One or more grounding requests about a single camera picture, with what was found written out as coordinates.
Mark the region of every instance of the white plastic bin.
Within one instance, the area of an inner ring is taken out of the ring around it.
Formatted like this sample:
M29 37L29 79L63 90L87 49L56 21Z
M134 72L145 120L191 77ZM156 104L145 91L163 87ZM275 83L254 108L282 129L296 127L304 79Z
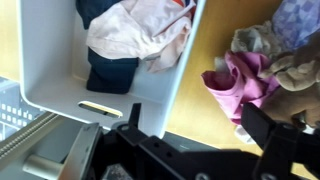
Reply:
M192 31L179 63L168 71L151 74L140 63L126 95L86 90L90 71L86 33L74 0L19 0L18 25L21 61L21 93L33 106L82 122L99 122L110 129L127 121L133 103L142 103L139 129L162 137L185 70L204 10L197 2ZM90 101L119 110L119 119L78 106Z

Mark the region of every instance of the pink garment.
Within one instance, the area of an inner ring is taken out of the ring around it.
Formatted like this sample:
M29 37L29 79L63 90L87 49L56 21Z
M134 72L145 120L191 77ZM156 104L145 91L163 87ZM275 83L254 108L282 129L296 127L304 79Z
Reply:
M173 66L191 30L192 0L123 0L91 21L87 45L108 59L148 59L149 71Z
M202 78L227 117L240 124L243 104L251 102L260 107L279 84L274 77L260 79L257 76L270 65L270 60L263 54L229 51L225 61L230 73L206 71Z

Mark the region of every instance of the folded clothes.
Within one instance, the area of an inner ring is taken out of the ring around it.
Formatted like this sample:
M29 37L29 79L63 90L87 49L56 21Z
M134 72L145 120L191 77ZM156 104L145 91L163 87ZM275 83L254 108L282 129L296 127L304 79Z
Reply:
M110 60L89 48L88 60L92 66L87 81L88 90L113 94L129 92L138 58Z
M84 29L90 22L121 0L76 0L76 8L83 21Z
M150 72L169 68L184 49L195 6L177 1L121 1L91 22L87 45L108 59L154 60L148 63Z
M243 103L251 102L260 107L279 84L274 77L258 78L257 75L271 63L263 54L228 51L225 62L229 72L206 71L202 78L227 117L240 124Z
M287 49L295 50L320 30L320 1L283 0L272 23L275 34Z
M270 21L235 31L231 50L233 52L258 52L274 59L284 48L272 31Z

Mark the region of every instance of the navy blue garment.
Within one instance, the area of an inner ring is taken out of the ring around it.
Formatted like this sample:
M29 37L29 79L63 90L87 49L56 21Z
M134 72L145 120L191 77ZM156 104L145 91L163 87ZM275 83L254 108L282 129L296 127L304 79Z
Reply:
M129 92L138 58L110 60L89 48L88 60L92 66L87 81L88 90L113 94Z
M76 8L80 14L84 29L88 29L90 22L107 11L112 5L121 0L76 0Z

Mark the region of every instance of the wooden surface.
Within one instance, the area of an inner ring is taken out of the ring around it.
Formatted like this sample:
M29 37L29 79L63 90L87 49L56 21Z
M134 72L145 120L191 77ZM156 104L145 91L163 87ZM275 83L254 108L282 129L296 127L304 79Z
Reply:
M262 24L271 18L280 0L207 0L198 35L172 110L167 131L217 148L261 154L234 136L229 122L200 78L214 70L213 59L229 49L235 29ZM18 81L18 40L14 0L0 0L0 76ZM314 179L302 166L293 172Z

